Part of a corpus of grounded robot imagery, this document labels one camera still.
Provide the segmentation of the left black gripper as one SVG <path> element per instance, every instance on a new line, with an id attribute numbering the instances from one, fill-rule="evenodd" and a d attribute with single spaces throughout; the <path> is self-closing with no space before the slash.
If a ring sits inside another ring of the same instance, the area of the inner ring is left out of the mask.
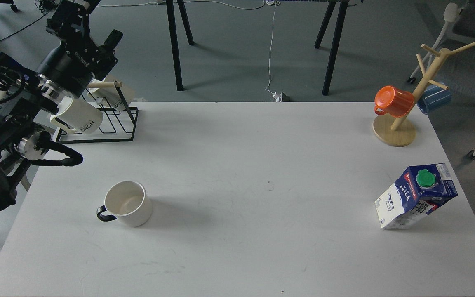
<path id="1" fill-rule="evenodd" d="M 103 45 L 90 39 L 90 0 L 61 0 L 46 30 L 60 40 L 37 67 L 36 72 L 79 97 L 91 80 L 103 80 L 117 64 L 115 48 L 123 32 L 113 29 Z"/>

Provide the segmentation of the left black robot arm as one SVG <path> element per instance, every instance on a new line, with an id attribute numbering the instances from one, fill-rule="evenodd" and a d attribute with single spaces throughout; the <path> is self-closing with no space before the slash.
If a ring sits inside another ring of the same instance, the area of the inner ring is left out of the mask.
<path id="1" fill-rule="evenodd" d="M 34 122 L 39 111 L 59 111 L 64 96 L 79 98 L 92 79 L 102 80 L 117 63 L 122 32 L 103 45 L 90 37 L 89 16 L 97 0 L 62 0 L 46 30 L 60 39 L 36 70 L 0 52 L 0 211 L 16 203 L 16 188 L 31 165 L 73 167 L 81 154 L 51 140 Z"/>

